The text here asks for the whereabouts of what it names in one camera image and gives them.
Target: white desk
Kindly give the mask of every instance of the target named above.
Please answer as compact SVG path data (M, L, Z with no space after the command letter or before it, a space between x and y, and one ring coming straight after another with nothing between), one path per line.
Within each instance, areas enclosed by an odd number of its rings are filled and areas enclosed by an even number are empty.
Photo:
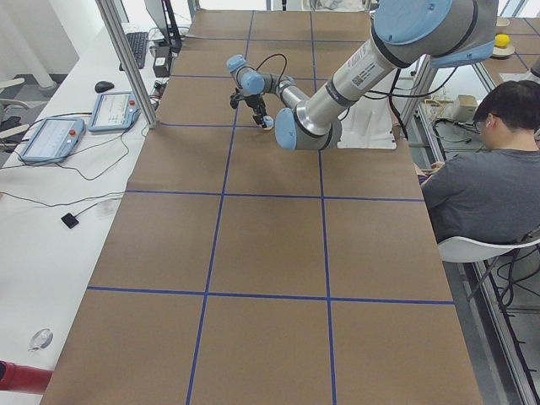
M149 52L141 71L147 90L155 76ZM94 85L100 80L115 84L113 91L129 90L124 72L105 29L95 38L60 86L40 118L68 112L90 112L96 100ZM0 170L0 192L45 203L68 203L85 197L125 190L127 178L143 146L141 115L124 135L129 155L95 181L85 181L73 170L55 165ZM117 137L86 132L75 151ZM62 164L95 176L124 154L120 140L66 159ZM20 165L13 154L5 166ZM41 208L8 196L0 198L0 359L20 365L54 369L73 318L111 227L114 213L99 207L81 215L80 224L68 229L60 218L78 213L99 200L69 207ZM31 337L42 328L54 333L48 348L31 353ZM0 391L0 405L37 404L39 395Z

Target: monitor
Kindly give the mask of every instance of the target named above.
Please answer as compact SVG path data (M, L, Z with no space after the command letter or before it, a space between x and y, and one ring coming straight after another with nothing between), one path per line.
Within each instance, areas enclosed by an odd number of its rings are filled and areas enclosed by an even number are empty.
M182 43L170 0L144 0L144 5L156 27L161 31L166 45L178 53Z

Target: keyboard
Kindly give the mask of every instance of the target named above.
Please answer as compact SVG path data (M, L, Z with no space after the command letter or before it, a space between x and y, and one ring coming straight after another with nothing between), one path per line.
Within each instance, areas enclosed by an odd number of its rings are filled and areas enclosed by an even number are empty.
M128 32L126 34L127 42L132 48L133 55L135 56L135 62L137 62L138 68L144 68L144 59L146 58L147 42L149 40L148 32Z

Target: light blue joint cap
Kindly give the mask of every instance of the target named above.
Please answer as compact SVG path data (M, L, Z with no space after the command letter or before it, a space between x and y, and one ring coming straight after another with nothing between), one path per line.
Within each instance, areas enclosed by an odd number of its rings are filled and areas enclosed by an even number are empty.
M229 72L234 72L236 69L246 65L246 59L242 55L234 55L227 61L227 68Z
M485 61L493 53L494 40L491 40L487 44L476 46L465 51L458 53L452 53L445 57L437 57L431 59L431 66L433 68L455 68L463 65L470 65L471 63Z
M276 116L276 141L283 149L296 149L296 123L293 111L283 108Z
M260 73L252 70L242 76L242 88L251 95L258 95L264 89L264 78Z
M270 116L264 116L262 120L264 121L265 124L267 124L266 129L273 128L273 118L271 118Z
M375 33L387 44L412 44L431 34L451 7L452 0L385 0L375 13Z

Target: man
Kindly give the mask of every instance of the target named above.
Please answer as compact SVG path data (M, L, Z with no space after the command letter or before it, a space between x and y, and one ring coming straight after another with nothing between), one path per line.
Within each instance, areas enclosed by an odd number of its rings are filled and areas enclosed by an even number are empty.
M435 237L515 242L540 225L540 84L501 84L473 120L488 152L456 156L422 184Z

